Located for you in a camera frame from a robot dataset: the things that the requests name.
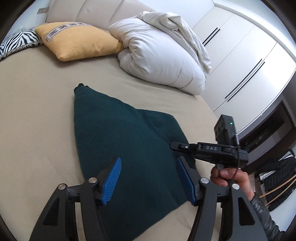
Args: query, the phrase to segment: cream leather headboard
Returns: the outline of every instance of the cream leather headboard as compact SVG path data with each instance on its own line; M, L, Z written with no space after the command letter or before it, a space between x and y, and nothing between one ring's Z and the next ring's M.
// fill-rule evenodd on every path
M107 29L143 11L153 10L138 0L51 0L46 22L77 21Z

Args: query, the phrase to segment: zebra print pillow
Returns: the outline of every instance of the zebra print pillow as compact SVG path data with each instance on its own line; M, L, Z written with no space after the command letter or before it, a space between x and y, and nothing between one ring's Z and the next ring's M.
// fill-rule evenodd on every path
M42 44L42 40L35 32L35 28L17 32L5 38L0 45L0 61L13 53Z

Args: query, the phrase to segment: finger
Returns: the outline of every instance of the finger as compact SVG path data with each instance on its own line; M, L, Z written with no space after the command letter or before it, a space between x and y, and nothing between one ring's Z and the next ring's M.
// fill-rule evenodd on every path
M211 181L216 184L216 185L219 185L221 187L227 187L228 186L228 183L226 180L220 178L220 177L213 177L211 176Z
M249 177L246 172L243 172L241 169L236 170L235 168L225 168L220 171L220 176L225 179L234 179L235 181L239 183L244 183L248 181Z
M213 177L219 177L219 170L217 169L217 167L212 168L211 175Z

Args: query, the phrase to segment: dark green cloth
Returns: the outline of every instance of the dark green cloth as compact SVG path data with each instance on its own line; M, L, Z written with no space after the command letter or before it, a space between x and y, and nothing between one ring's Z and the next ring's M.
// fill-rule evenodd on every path
M86 179L122 159L111 201L101 207L110 241L131 241L186 201L176 173L172 141L188 143L173 116L138 110L80 84L75 89L75 137Z

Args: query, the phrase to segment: cable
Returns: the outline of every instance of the cable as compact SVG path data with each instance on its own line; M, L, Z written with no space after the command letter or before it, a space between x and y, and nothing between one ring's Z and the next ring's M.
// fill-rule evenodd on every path
M234 149L236 150L236 152L237 152L237 156L238 156L237 170L235 171L235 173L234 173L234 175L233 175L233 177L232 177L232 179L230 180L229 183L232 183L233 179L235 178L235 176L236 176L236 174L237 174L237 171L239 170L239 165L240 165L240 158L239 158L239 152L238 152L238 150L240 149L240 146L237 145L237 146L234 147L232 150L234 150Z

